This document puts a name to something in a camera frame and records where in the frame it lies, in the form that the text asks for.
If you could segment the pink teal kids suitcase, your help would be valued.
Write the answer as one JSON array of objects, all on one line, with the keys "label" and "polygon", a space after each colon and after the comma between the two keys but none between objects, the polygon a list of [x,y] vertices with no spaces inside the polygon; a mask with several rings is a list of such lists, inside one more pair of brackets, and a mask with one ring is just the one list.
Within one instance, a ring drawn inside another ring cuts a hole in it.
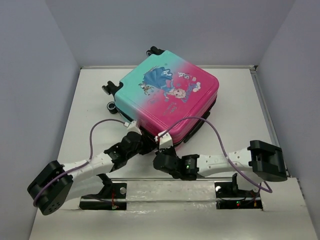
[{"label": "pink teal kids suitcase", "polygon": [[169,50],[152,46],[147,58],[118,84],[102,86],[113,96],[109,112],[127,122],[137,121],[145,152],[157,146],[155,137],[169,130],[174,146],[186,143],[203,125],[216,102],[218,79]]}]

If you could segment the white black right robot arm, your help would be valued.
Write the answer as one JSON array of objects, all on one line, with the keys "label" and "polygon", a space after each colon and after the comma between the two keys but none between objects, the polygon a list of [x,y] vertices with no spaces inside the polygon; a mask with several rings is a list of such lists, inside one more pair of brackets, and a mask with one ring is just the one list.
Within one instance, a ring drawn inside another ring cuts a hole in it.
[{"label": "white black right robot arm", "polygon": [[230,190],[235,196],[257,189],[271,193],[261,183],[285,182],[287,169],[280,147],[250,141],[249,147],[219,155],[189,154],[178,157],[174,147],[156,152],[153,167],[182,181],[195,181],[214,174],[233,172]]}]

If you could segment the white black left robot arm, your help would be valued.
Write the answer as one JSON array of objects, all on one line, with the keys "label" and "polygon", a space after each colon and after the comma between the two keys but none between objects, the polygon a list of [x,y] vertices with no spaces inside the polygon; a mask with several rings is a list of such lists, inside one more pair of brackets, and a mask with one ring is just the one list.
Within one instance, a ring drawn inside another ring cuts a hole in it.
[{"label": "white black left robot arm", "polygon": [[[27,187],[34,207],[44,215],[57,211],[65,202],[85,195],[85,190],[93,191],[104,198],[110,194],[111,185],[106,182],[106,174],[123,168],[136,155],[145,155],[155,150],[157,144],[147,134],[128,132],[121,140],[89,159],[73,163],[49,162]],[[97,178],[93,190],[84,181]]]}]

